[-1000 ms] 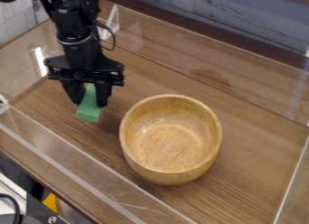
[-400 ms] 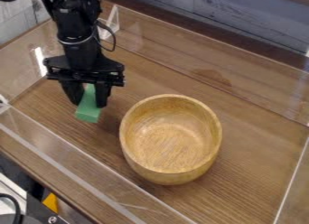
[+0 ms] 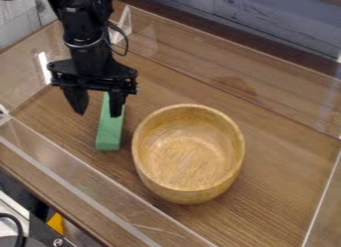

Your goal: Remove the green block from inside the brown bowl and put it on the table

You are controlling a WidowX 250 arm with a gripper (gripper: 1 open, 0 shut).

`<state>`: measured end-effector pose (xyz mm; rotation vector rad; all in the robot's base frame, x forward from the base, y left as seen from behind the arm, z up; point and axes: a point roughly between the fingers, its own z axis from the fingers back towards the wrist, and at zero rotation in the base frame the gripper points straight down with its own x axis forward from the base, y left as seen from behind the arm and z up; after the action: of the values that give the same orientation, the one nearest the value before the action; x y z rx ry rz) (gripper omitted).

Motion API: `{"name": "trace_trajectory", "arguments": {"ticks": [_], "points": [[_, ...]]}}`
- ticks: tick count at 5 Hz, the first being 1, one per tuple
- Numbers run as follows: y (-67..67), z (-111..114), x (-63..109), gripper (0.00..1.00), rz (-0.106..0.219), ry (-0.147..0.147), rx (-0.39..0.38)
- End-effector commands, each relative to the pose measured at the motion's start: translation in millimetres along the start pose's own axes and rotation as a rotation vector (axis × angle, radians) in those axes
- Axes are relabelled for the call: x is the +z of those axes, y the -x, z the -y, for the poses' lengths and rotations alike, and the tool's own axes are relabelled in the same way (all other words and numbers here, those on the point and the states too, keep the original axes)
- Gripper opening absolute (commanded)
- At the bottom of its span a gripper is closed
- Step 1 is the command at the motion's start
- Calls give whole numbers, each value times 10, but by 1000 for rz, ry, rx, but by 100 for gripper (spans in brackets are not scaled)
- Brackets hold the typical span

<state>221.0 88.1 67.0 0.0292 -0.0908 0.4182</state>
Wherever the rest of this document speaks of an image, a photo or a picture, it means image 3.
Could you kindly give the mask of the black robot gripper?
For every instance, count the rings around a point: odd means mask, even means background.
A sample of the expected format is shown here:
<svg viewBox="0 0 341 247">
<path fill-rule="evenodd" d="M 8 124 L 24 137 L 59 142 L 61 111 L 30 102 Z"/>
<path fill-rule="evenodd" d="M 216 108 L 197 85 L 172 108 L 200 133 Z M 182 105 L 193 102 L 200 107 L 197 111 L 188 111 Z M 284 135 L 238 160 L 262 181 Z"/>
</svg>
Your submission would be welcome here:
<svg viewBox="0 0 341 247">
<path fill-rule="evenodd" d="M 110 92 L 110 113 L 118 118 L 127 96 L 138 93 L 138 71 L 115 60 L 109 45 L 95 50 L 77 49 L 71 55 L 71 59 L 47 65 L 52 85 L 63 87 L 65 97 L 79 115 L 86 113 L 90 103 L 87 90 Z"/>
</svg>

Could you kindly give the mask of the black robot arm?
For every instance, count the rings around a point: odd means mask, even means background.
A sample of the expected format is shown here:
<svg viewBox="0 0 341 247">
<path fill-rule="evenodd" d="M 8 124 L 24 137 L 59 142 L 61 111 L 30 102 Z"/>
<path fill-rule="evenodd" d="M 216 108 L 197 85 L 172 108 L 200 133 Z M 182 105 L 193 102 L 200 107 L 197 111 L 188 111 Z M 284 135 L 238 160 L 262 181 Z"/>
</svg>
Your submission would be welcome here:
<svg viewBox="0 0 341 247">
<path fill-rule="evenodd" d="M 130 40 L 110 21 L 113 0 L 47 0 L 63 25 L 70 59 L 50 62 L 51 84 L 63 90 L 74 111 L 86 113 L 89 91 L 107 92 L 110 116 L 118 118 L 129 95 L 138 93 L 138 71 L 114 57 L 129 53 Z"/>
</svg>

